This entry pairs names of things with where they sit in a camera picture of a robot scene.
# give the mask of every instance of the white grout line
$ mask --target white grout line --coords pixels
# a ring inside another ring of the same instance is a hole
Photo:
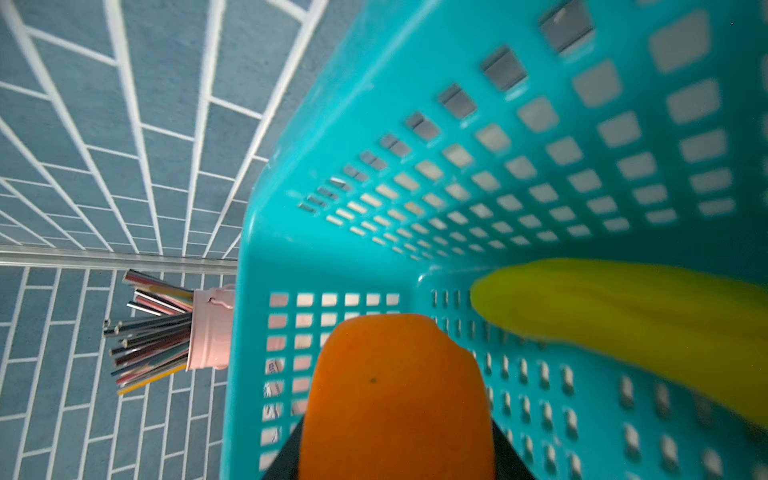
[[[141,124],[141,127],[145,130],[154,131],[154,132],[157,132],[158,134],[167,135],[169,137],[176,137],[186,141],[194,141],[194,138],[190,137],[189,135],[180,134],[165,128],[155,127],[154,125]]]
[[[11,33],[13,34],[13,37],[16,40],[16,44],[21,49],[25,59],[27,60],[27,63],[32,69],[32,72],[35,74],[35,78],[37,79],[40,86],[43,87],[43,91],[50,97],[51,103],[53,104],[54,110],[56,110],[56,114],[59,117],[59,120],[61,120],[61,123],[64,126],[67,133],[69,133],[69,136],[71,137],[75,147],[78,149],[78,152],[82,156],[83,161],[88,166],[89,171],[93,174],[93,178],[96,181],[96,184],[98,185],[99,190],[104,195],[109,207],[112,209],[115,217],[118,219],[118,223],[121,225],[123,231],[128,236],[128,239],[130,241],[131,235],[128,232],[128,227],[125,225],[125,220],[123,220],[123,216],[119,211],[117,204],[114,202],[111,195],[109,194],[109,189],[107,188],[107,184],[104,182],[104,178],[101,177],[101,173],[99,173],[93,158],[91,158],[91,152],[85,146],[85,142],[83,141],[83,138],[80,135],[80,132],[78,131],[77,125],[75,125],[74,120],[72,119],[72,116],[69,114],[69,110],[67,109],[67,106],[64,103],[64,100],[61,98],[61,95],[58,93],[56,84],[53,82],[51,75],[48,73],[48,69],[45,67],[45,64],[40,58],[40,54],[38,53],[38,50],[35,47],[35,43],[29,37],[27,30],[25,29],[24,23],[22,21],[22,17],[20,16],[20,14],[18,13],[18,10],[10,0],[4,0],[3,2],[0,2],[0,12],[2,12],[2,16],[5,19],[5,23],[10,28]],[[68,196],[65,197],[64,195],[62,195],[61,192],[63,192],[63,189],[61,189],[61,191],[57,190],[57,192],[61,196],[63,196],[65,200],[68,199]],[[86,218],[84,218],[83,220],[86,222],[89,228],[93,228],[91,221],[86,220]],[[99,236],[99,240],[101,240],[101,242],[107,247],[107,249],[109,251],[112,251],[112,247],[109,246],[109,244],[106,242],[106,240],[104,240],[101,234],[97,231],[96,231],[96,234]],[[133,244],[132,241],[131,241],[131,246],[134,248],[134,251],[138,253],[138,248],[136,248],[136,245]]]
[[[117,155],[119,157],[134,158],[134,159],[138,160],[138,157],[136,155],[126,154],[126,153],[123,153],[123,152],[117,151],[117,150],[110,150],[109,148],[97,147],[95,145],[85,145],[85,147],[88,150],[100,151],[100,152],[104,152],[106,154],[113,154],[113,155]]]
[[[138,96],[136,95],[136,85],[134,84],[134,71],[131,67],[131,54],[128,52],[128,39],[125,33],[125,21],[120,0],[105,0],[104,10],[107,15],[109,36],[112,39],[112,50],[114,51],[115,60],[118,61],[120,83],[123,87],[128,119],[131,122],[131,130],[134,134],[141,179],[144,181],[144,192],[147,195],[154,235],[157,238],[157,251],[162,252],[163,243],[160,239],[160,225],[157,222],[157,205],[155,204],[154,191],[152,190],[152,174],[149,168],[149,160],[147,159],[147,148],[144,144],[144,131],[141,129],[141,114],[139,113]]]
[[[38,239],[40,239],[40,241],[41,241],[42,243],[44,243],[45,245],[48,245],[49,247],[52,247],[52,248],[56,248],[56,246],[55,246],[53,243],[51,243],[51,242],[47,241],[45,238],[43,238],[43,237],[41,237],[41,236],[37,235],[37,233],[33,232],[33,231],[32,231],[30,228],[28,228],[26,225],[24,225],[24,224],[23,224],[23,223],[21,223],[20,221],[16,220],[14,217],[11,217],[11,216],[10,216],[10,215],[8,215],[6,212],[4,212],[4,211],[0,210],[0,215],[2,215],[3,217],[7,218],[7,219],[8,219],[8,220],[10,220],[11,222],[13,222],[13,224],[14,224],[15,226],[17,226],[17,227],[21,227],[22,229],[24,229],[24,230],[25,230],[27,233],[29,233],[29,234],[30,234],[30,235],[32,235],[33,237],[37,237],[37,238],[38,238]]]
[[[117,64],[117,62],[113,58],[110,58],[107,55],[101,54],[97,51],[93,51],[90,48],[86,48],[82,45],[72,43],[69,40],[64,40],[63,38],[56,37],[45,31],[38,30],[37,28],[26,27],[25,30],[27,31],[27,34],[29,34],[31,37],[39,38],[40,40],[45,40],[48,43],[52,43],[53,45],[57,45],[69,51],[73,51],[74,53],[83,55],[84,57],[92,58],[95,61],[100,61],[101,63],[105,63],[113,67]]]
[[[219,232],[219,228],[224,221],[224,216],[227,214],[227,210],[229,210],[230,205],[232,204],[232,199],[235,197],[237,191],[240,189],[240,185],[243,183],[246,172],[248,171],[248,168],[253,161],[253,156],[256,155],[256,152],[261,145],[261,141],[264,139],[264,135],[266,135],[266,130],[272,123],[272,119],[277,112],[277,108],[280,106],[280,102],[283,100],[283,96],[288,89],[288,85],[293,79],[293,74],[296,73],[296,70],[299,67],[299,63],[304,56],[304,52],[306,51],[307,46],[309,46],[310,41],[312,40],[312,35],[314,34],[315,28],[317,27],[317,24],[319,24],[320,19],[323,17],[323,13],[326,10],[327,5],[328,0],[313,0],[309,11],[306,13],[306,20],[302,23],[301,28],[299,29],[299,33],[296,35],[296,40],[293,42],[293,46],[291,47],[290,53],[288,54],[288,59],[286,59],[283,70],[280,72],[280,76],[277,79],[275,88],[272,90],[270,100],[266,103],[264,119],[259,122],[259,126],[256,128],[256,132],[253,134],[253,140],[250,142],[248,152],[246,152],[245,155],[245,160],[243,160],[243,163],[240,165],[240,170],[237,172],[237,176],[235,176],[234,184],[232,184],[232,188],[230,188],[230,192],[227,195],[227,201],[224,202],[224,208],[219,215],[219,219],[216,222],[213,233],[210,235],[208,247],[206,247],[205,251],[203,252],[203,257],[208,254],[210,246],[214,243],[214,239],[216,238],[216,235]],[[184,244],[186,244],[186,242],[187,235],[185,234]]]
[[[114,285],[117,281],[118,272],[112,270],[112,277],[109,280],[109,295],[107,295],[107,311],[104,312],[106,318],[112,316],[112,300],[114,298]],[[98,346],[98,360],[96,360],[96,374],[94,375],[93,386],[91,387],[91,409],[88,410],[88,419],[85,421],[85,437],[83,438],[83,449],[80,452],[80,466],[78,467],[78,478],[83,478],[85,473],[85,455],[88,450],[88,443],[93,441],[88,436],[91,434],[91,427],[94,421],[94,410],[96,405],[96,393],[98,391],[98,381],[101,378],[101,361],[104,358],[104,348],[107,339],[101,337],[101,341]],[[111,438],[111,435],[105,435],[104,437],[97,437],[99,439]]]
[[[241,107],[237,104],[232,103],[231,101],[226,101],[223,98],[214,97],[211,95],[208,97],[208,100],[212,104],[219,105],[220,107],[228,108],[231,111],[236,111],[239,114],[246,115],[247,117],[256,118],[257,120],[261,120],[263,118],[263,115],[255,112],[253,110],[250,110],[249,108]]]
[[[10,91],[15,91],[16,93],[20,93],[24,95],[29,95],[30,97],[40,98],[42,100],[50,100],[48,96],[44,93],[30,90],[29,88],[19,87],[18,85],[5,83],[4,81],[0,81],[0,88],[4,88],[5,90],[10,90]]]
[[[299,7],[293,2],[290,2],[289,0],[266,0],[266,3],[270,3],[283,12],[287,13],[288,15],[294,17],[296,20],[298,20],[301,23],[304,23],[306,21],[306,17],[308,15],[307,11],[303,8]]]
[[[190,170],[189,195],[187,197],[187,215],[184,222],[184,242],[181,244],[181,256],[187,254],[187,238],[190,234],[190,222],[192,219],[192,206],[197,189],[197,172],[200,170],[200,160],[203,157],[203,141],[205,128],[208,123],[208,99],[214,90],[214,77],[216,76],[216,62],[219,55],[219,41],[221,37],[221,25],[224,10],[227,8],[226,0],[211,0],[208,7],[208,22],[205,31],[205,49],[203,52],[203,66],[200,72],[200,92],[197,98],[197,116],[195,118],[194,143],[192,145],[192,168]]]

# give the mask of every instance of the basket hole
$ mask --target basket hole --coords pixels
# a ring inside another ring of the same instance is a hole
[[[477,111],[477,105],[457,84],[448,87],[442,92],[437,100],[453,114],[454,117],[461,120]]]
[[[288,315],[273,313],[267,320],[270,329],[282,329],[288,324]]]
[[[588,40],[588,34],[594,29],[582,0],[572,0],[546,15],[540,21],[539,28],[547,43],[557,53],[563,53],[571,46],[579,46]]]
[[[518,117],[535,134],[551,130],[560,123],[558,114],[546,97],[536,98],[520,107]]]
[[[637,115],[624,112],[598,124],[598,133],[606,146],[615,148],[631,144],[642,136]]]
[[[379,145],[400,158],[407,157],[411,153],[411,147],[402,143],[400,139],[392,134],[384,135],[379,141]]]
[[[501,153],[510,148],[512,141],[509,136],[497,124],[489,126],[475,132],[475,138],[494,154]]]
[[[406,126],[427,142],[440,135],[440,130],[437,126],[422,115],[421,112],[416,112],[408,117],[406,119]]]
[[[712,78],[682,88],[667,96],[667,110],[675,124],[704,118],[720,109],[720,87]]]
[[[443,156],[456,167],[464,168],[475,159],[459,144],[451,145],[442,151]]]
[[[507,45],[496,49],[481,64],[480,70],[500,91],[507,91],[526,77],[525,69]]]
[[[387,168],[387,163],[382,160],[381,158],[378,158],[376,155],[372,154],[369,151],[364,151],[360,154],[360,160],[366,164],[372,167],[374,170],[384,170]]]

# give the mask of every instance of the tile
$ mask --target tile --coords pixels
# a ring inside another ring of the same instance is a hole
[[[55,268],[32,267],[27,276],[27,285],[47,285],[52,286],[56,280]]]
[[[227,202],[227,195],[230,194],[232,184],[233,182],[223,178],[198,175],[194,207],[221,212],[224,209],[224,204]]]
[[[181,452],[187,437],[187,413],[190,393],[174,393],[170,397],[170,415],[168,416],[168,437],[165,444],[165,454]]]
[[[34,374],[35,362],[8,364],[0,392],[0,416],[16,415],[27,411]]]
[[[61,271],[61,278],[58,281],[58,291],[54,301],[52,321],[74,320],[78,314],[78,302],[72,299],[79,299],[83,287],[83,270],[64,269]]]
[[[184,243],[185,222],[182,220],[158,218],[157,223],[160,227],[160,238],[163,240],[163,247],[181,248]]]
[[[98,352],[101,345],[101,322],[107,318],[108,297],[109,292],[103,290],[91,290],[85,293],[78,341],[74,346],[75,353]]]
[[[26,290],[22,300],[22,309],[18,313],[16,333],[11,345],[12,359],[37,356],[40,353],[40,341],[45,328],[48,304],[51,302],[50,290]]]
[[[41,162],[86,168],[51,103],[0,89],[2,118]]]
[[[211,104],[205,130],[200,169],[212,174],[235,177],[243,163],[259,121],[241,113]]]
[[[144,144],[153,184],[185,190],[189,188],[192,142],[144,130]]]
[[[140,225],[151,225],[152,216],[149,213],[149,204],[136,200],[126,200],[124,198],[115,198],[120,214],[126,223],[138,223]]]
[[[194,134],[207,11],[204,0],[123,4],[142,121]]]
[[[111,194],[147,198],[139,160],[100,151],[91,151],[91,158],[94,159]]]
[[[38,391],[35,393],[29,417],[25,451],[39,450],[53,444],[73,331],[72,325],[51,325],[48,329],[48,341],[43,352],[43,363],[40,365]]]
[[[263,112],[298,31],[296,20],[266,2],[229,2],[214,95]]]
[[[35,46],[85,143],[135,154],[118,70],[46,41]]]
[[[101,440],[88,444],[85,453],[83,480],[105,480],[109,476],[109,452],[111,440]]]
[[[163,217],[186,218],[187,194],[166,188],[154,188],[154,207]]]
[[[113,468],[124,467],[136,462],[143,407],[144,402],[141,400],[123,401],[118,439],[114,449]]]
[[[58,168],[48,168],[54,179],[64,188],[77,205],[109,207],[107,200],[91,174],[82,174]]]
[[[88,409],[69,410],[61,415],[61,431],[53,462],[53,478],[77,478],[85,437]]]
[[[93,356],[72,359],[72,372],[69,376],[69,388],[67,388],[65,406],[82,405],[91,402],[97,360]]]

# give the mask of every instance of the turquoise plastic basket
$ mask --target turquoise plastic basket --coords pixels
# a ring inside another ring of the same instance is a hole
[[[576,458],[585,479],[768,478],[738,415],[523,343],[467,302],[478,277],[546,257],[766,282],[766,24],[764,0],[371,2],[250,201],[223,478],[270,464],[333,325],[394,311],[476,353],[539,478],[573,478]]]

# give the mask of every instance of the square hole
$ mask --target square hole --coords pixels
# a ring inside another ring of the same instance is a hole
[[[680,141],[680,153],[689,164],[722,157],[728,149],[725,130],[717,128]]]
[[[270,295],[271,308],[283,308],[284,306],[288,306],[287,293],[273,293],[272,295]]]
[[[282,329],[288,324],[288,315],[284,313],[272,313],[267,320],[267,327],[270,329]]]
[[[727,167],[690,176],[690,185],[694,192],[699,195],[724,190],[730,187],[732,183],[733,174],[730,173],[730,168]]]
[[[406,190],[410,190],[413,192],[414,190],[419,189],[419,184],[416,183],[415,180],[413,180],[411,177],[409,177],[406,174],[397,174],[393,180],[396,184],[398,184],[400,187],[405,188]]]
[[[522,217],[518,218],[518,222],[522,223],[524,227],[528,228],[539,228],[541,226],[541,220],[539,220],[533,214],[523,215]]]
[[[677,212],[671,208],[654,210],[645,214],[645,218],[653,225],[667,225],[677,220]]]
[[[503,197],[497,198],[496,203],[498,203],[504,210],[509,212],[516,212],[523,208],[523,204],[521,204],[520,201],[515,198],[515,195],[512,194],[507,194]]]
[[[279,352],[286,348],[286,337],[284,335],[268,336],[266,338],[267,352]]]
[[[542,204],[549,204],[559,198],[558,192],[554,191],[554,188],[552,188],[550,184],[536,185],[535,187],[529,188],[528,192]]]
[[[650,152],[619,160],[616,166],[627,180],[650,177],[656,173],[656,159]]]
[[[336,325],[335,313],[328,312],[320,315],[320,326],[334,326],[334,325]]]
[[[546,97],[539,97],[518,109],[518,117],[533,133],[540,134],[560,123],[552,103]]]
[[[302,329],[312,326],[312,313],[297,313],[296,328]]]
[[[606,60],[573,79],[574,89],[589,108],[602,107],[621,95],[624,87],[612,60]]]
[[[458,225],[464,225],[465,223],[468,223],[469,220],[467,220],[467,217],[462,215],[459,212],[451,212],[447,215],[448,218],[456,222]]]
[[[568,175],[568,181],[574,186],[577,192],[585,194],[603,186],[598,174],[592,169],[584,170],[577,174]]]
[[[553,208],[549,211],[549,214],[558,222],[570,222],[576,218],[576,214],[568,206]]]
[[[437,126],[419,112],[406,118],[406,125],[424,141],[430,141],[440,135],[440,130]]]
[[[482,171],[472,175],[472,181],[486,192],[494,192],[502,187],[498,180],[496,180],[496,177],[491,175],[488,171]]]
[[[623,232],[629,230],[629,220],[624,217],[611,218],[610,220],[604,220],[603,225],[610,232]]]
[[[478,109],[467,92],[463,91],[457,84],[448,87],[448,90],[442,92],[437,100],[459,120],[475,113]]]
[[[715,217],[717,215],[729,214],[736,209],[736,202],[733,198],[718,198],[708,200],[699,204],[699,211],[705,217]]]
[[[582,0],[572,0],[545,18],[539,28],[547,43],[562,53],[592,31],[592,20]]]
[[[509,170],[509,173],[518,180],[528,180],[533,178],[538,173],[536,167],[533,166],[531,161],[525,155],[521,155],[514,160],[510,160],[504,164]]]
[[[681,88],[667,96],[667,110],[675,124],[704,118],[720,109],[720,86],[712,78]]]
[[[499,233],[512,233],[513,229],[507,222],[496,222],[491,225]]]
[[[613,197],[593,198],[587,202],[587,207],[597,215],[612,214],[619,210]]]
[[[445,191],[448,193],[448,195],[450,195],[451,197],[454,197],[456,200],[460,202],[469,200],[469,192],[467,191],[467,189],[465,189],[459,184],[448,185],[445,188]]]
[[[472,213],[480,218],[493,217],[493,212],[491,212],[491,209],[486,207],[484,204],[475,204],[472,205],[469,209],[472,211]]]
[[[407,157],[411,153],[411,147],[402,143],[395,135],[384,135],[379,141],[379,145],[400,158]]]
[[[650,36],[650,54],[664,74],[694,63],[711,48],[710,14],[702,8]]]
[[[440,180],[444,175],[442,173],[442,170],[440,170],[440,168],[437,165],[435,165],[434,163],[428,160],[424,160],[420,164],[417,164],[415,168],[416,170],[419,171],[421,175],[424,175],[425,177],[433,181]]]
[[[598,133],[611,148],[631,144],[642,136],[637,115],[633,111],[626,111],[599,123]]]
[[[632,190],[632,194],[640,205],[660,204],[667,201],[667,188],[662,184],[636,188]]]
[[[384,197],[389,198],[390,200],[395,200],[397,197],[399,197],[397,192],[383,184],[376,187],[376,191]]]
[[[507,45],[499,47],[481,64],[480,70],[500,91],[507,91],[522,81],[525,69]]]
[[[572,237],[589,237],[592,235],[592,232],[589,231],[589,228],[582,224],[582,225],[573,225],[571,227],[568,227],[566,230],[568,230],[568,233],[571,234]]]
[[[430,225],[432,225],[434,228],[438,230],[445,230],[448,228],[448,225],[445,224],[444,221],[440,220],[439,218],[430,218],[427,220]]]
[[[576,140],[573,137],[561,138],[558,141],[554,141],[545,147],[545,150],[552,157],[552,160],[564,167],[578,162],[584,158],[584,153],[578,147]]]
[[[475,138],[494,154],[507,150],[512,145],[509,136],[497,124],[489,126],[475,132]]]
[[[472,155],[459,144],[451,145],[442,151],[442,154],[449,162],[456,167],[464,168],[474,161]]]
[[[324,293],[320,302],[323,306],[336,306],[336,301],[338,298],[339,296],[335,293]]]
[[[520,247],[531,244],[531,242],[528,241],[528,239],[523,237],[522,235],[517,235],[516,237],[512,237],[510,240],[515,242],[515,244],[519,245]]]
[[[293,349],[306,350],[312,346],[312,334],[296,335],[293,337]]]
[[[296,306],[312,306],[314,301],[314,293],[299,293],[296,295]]]

